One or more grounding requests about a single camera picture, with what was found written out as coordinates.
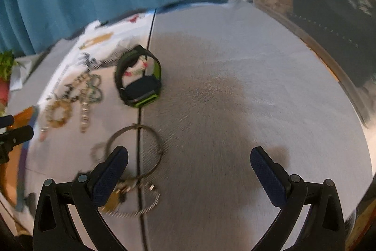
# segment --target jewelry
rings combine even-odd
[[[106,205],[101,208],[101,211],[103,211],[107,215],[118,217],[118,218],[139,217],[143,214],[150,212],[158,204],[159,198],[161,196],[153,183],[145,181],[145,178],[150,176],[157,169],[157,167],[161,163],[162,156],[163,156],[162,142],[160,140],[160,137],[151,127],[148,127],[142,124],[133,124],[131,126],[125,127],[115,132],[114,135],[112,135],[106,143],[105,158],[110,155],[110,147],[112,143],[114,142],[114,140],[118,138],[121,134],[132,129],[145,129],[154,135],[157,141],[157,147],[158,147],[157,153],[159,155],[159,159],[158,159],[158,162],[154,165],[154,167],[147,173],[138,175],[135,177],[127,178],[123,181],[119,181],[116,184],[114,191],[110,195]],[[131,213],[120,213],[118,211],[115,211],[116,208],[119,206],[119,204],[125,201],[127,193],[131,192],[132,190],[141,189],[141,188],[147,188],[154,195],[155,199],[151,205],[141,210],[134,211]]]
[[[153,194],[154,201],[153,201],[152,204],[150,204],[149,206],[147,206],[147,207],[145,207],[141,210],[133,211],[133,212],[130,212],[130,213],[121,213],[121,212],[115,211],[115,209],[117,208],[119,203],[123,202],[123,201],[120,200],[120,197],[121,197],[122,194],[124,195],[125,193],[129,193],[132,190],[141,189],[142,187],[147,188],[147,190],[150,191]],[[161,194],[159,193],[159,191],[157,190],[155,185],[150,183],[150,182],[144,182],[143,181],[143,182],[137,183],[133,187],[129,187],[129,186],[125,185],[123,189],[119,188],[119,189],[115,190],[114,192],[112,192],[112,194],[110,195],[110,198],[108,199],[106,205],[101,207],[101,211],[106,213],[106,215],[117,217],[117,218],[140,217],[141,215],[147,214],[153,208],[155,208],[155,206],[157,206],[160,196],[161,196]]]
[[[58,108],[63,108],[63,117],[55,120],[53,119],[53,114],[56,109]],[[68,119],[71,118],[72,116],[72,106],[70,104],[70,101],[67,99],[62,99],[62,100],[57,100],[53,103],[53,105],[49,105],[47,107],[47,112],[46,112],[46,120],[49,124],[50,127],[52,128],[60,128],[64,126]]]
[[[80,94],[74,97],[70,97],[73,90],[75,90],[81,83],[85,82],[86,86],[80,90]],[[103,99],[103,93],[98,88],[101,84],[100,75],[90,74],[89,71],[85,71],[79,74],[70,84],[65,86],[68,88],[65,93],[61,96],[56,97],[56,101],[52,105],[47,106],[46,111],[46,121],[47,126],[41,127],[41,136],[40,140],[44,141],[46,138],[46,133],[48,128],[60,128],[64,126],[69,118],[72,116],[72,103],[80,101],[81,103],[81,122],[80,122],[80,131],[85,133],[90,125],[89,113],[90,113],[90,104],[99,103]],[[57,108],[64,108],[63,117],[59,120],[53,119],[54,110]]]
[[[50,112],[48,111],[48,107],[45,108],[44,112],[41,111],[40,107],[39,109],[39,114],[38,114],[38,127],[39,127],[39,141],[43,142],[46,137],[47,137],[47,131],[48,131],[48,122],[47,122],[47,113]]]

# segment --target green plant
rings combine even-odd
[[[9,81],[12,74],[12,67],[15,65],[14,56],[11,50],[0,52],[0,79]]]

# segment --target metal ring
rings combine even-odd
[[[156,141],[157,141],[157,146],[158,146],[158,152],[157,154],[159,155],[159,160],[158,162],[154,165],[154,167],[147,173],[145,174],[142,174],[142,175],[138,175],[138,176],[135,176],[135,177],[131,177],[131,178],[127,178],[127,181],[128,180],[141,180],[147,176],[150,176],[156,169],[157,167],[159,166],[159,164],[161,163],[162,161],[162,156],[163,156],[163,149],[162,149],[162,141],[159,137],[159,135],[151,128],[151,127],[148,127],[148,126],[145,126],[143,124],[133,124],[131,126],[127,126],[123,129],[120,129],[119,131],[116,131],[107,141],[106,143],[106,147],[105,147],[105,158],[107,158],[109,155],[110,155],[110,148],[111,148],[111,145],[112,143],[114,142],[114,140],[116,138],[118,138],[120,135],[122,135],[123,133],[129,131],[129,130],[138,130],[138,129],[145,129],[146,131],[149,131],[151,134],[154,135]]]

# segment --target smartwatch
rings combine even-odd
[[[122,79],[125,71],[134,66],[140,56],[151,57],[154,60],[153,74],[142,76],[140,79],[124,86]],[[127,106],[141,108],[159,97],[162,87],[161,64],[149,50],[137,45],[131,51],[124,53],[118,61],[115,71],[115,84],[119,91],[120,99]]]

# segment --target blue gripper pad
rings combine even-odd
[[[87,186],[93,206],[98,208],[106,204],[127,165],[127,149],[117,146],[106,161],[94,168]]]
[[[271,203],[279,208],[285,206],[291,190],[289,175],[283,167],[274,163],[262,147],[251,151],[251,166]]]

